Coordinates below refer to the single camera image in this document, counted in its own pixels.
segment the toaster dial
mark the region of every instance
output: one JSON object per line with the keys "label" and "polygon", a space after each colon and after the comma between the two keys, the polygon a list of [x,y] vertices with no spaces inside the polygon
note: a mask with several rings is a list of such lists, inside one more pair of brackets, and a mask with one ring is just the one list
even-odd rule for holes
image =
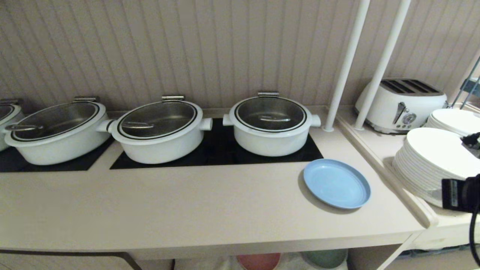
{"label": "toaster dial", "polygon": [[417,115],[414,113],[409,113],[403,117],[403,123],[405,125],[411,124],[415,119],[417,118]]}

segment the countertop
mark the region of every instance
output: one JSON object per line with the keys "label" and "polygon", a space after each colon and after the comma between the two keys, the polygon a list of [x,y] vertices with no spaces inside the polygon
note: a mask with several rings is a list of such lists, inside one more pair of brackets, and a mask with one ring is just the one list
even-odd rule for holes
{"label": "countertop", "polygon": [[[396,152],[403,146],[406,135],[382,134],[367,124],[363,125],[364,130],[362,131],[354,130],[353,124],[356,118],[351,106],[342,107],[337,114],[337,119],[341,121],[340,124],[349,129],[349,135],[353,135],[350,136],[352,142],[362,148],[365,158],[371,161],[373,167],[376,167],[379,172],[396,174],[391,163]],[[425,220],[427,223],[425,226],[428,227],[428,230],[421,234],[411,248],[431,249],[468,243],[470,213],[450,211],[431,205],[411,194],[398,180],[390,177],[389,184],[396,185],[396,188],[401,189],[397,192],[404,194],[403,198],[409,201],[406,203],[416,204],[415,209],[411,208],[412,213],[417,215],[419,220]],[[476,232],[476,236],[480,237],[480,232]]]}
{"label": "countertop", "polygon": [[325,158],[366,176],[365,206],[317,200],[307,162],[109,170],[122,152],[114,142],[88,171],[1,173],[0,249],[187,258],[400,244],[424,230],[339,128],[310,134]]}

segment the glass lid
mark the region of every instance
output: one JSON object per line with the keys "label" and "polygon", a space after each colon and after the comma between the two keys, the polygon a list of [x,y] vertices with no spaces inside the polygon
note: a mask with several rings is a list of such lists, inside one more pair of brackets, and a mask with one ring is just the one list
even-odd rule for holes
{"label": "glass lid", "polygon": [[284,131],[303,124],[306,114],[290,100],[258,97],[241,103],[236,109],[236,117],[254,129]]}
{"label": "glass lid", "polygon": [[13,111],[13,106],[4,105],[0,106],[0,121],[2,121],[5,117],[9,116]]}
{"label": "glass lid", "polygon": [[53,137],[85,124],[99,111],[89,102],[67,103],[36,112],[16,125],[7,127],[17,140],[40,140]]}
{"label": "glass lid", "polygon": [[163,137],[182,130],[195,120],[197,110],[181,101],[164,101],[140,107],[118,125],[125,136]]}

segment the toaster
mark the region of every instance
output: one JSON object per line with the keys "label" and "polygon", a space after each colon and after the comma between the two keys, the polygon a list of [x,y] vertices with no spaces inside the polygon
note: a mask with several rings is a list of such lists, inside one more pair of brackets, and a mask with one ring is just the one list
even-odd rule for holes
{"label": "toaster", "polygon": [[[356,113],[365,101],[369,85],[355,103]],[[425,124],[432,111],[446,108],[446,100],[443,92],[419,80],[383,79],[365,122],[381,133],[404,134]]]}

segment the green bowl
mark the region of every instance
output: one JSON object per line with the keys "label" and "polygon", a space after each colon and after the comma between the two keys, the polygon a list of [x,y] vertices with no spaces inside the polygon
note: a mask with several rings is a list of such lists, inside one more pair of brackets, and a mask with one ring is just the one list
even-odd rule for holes
{"label": "green bowl", "polygon": [[304,260],[314,266],[335,269],[347,259],[348,249],[304,251],[301,254]]}

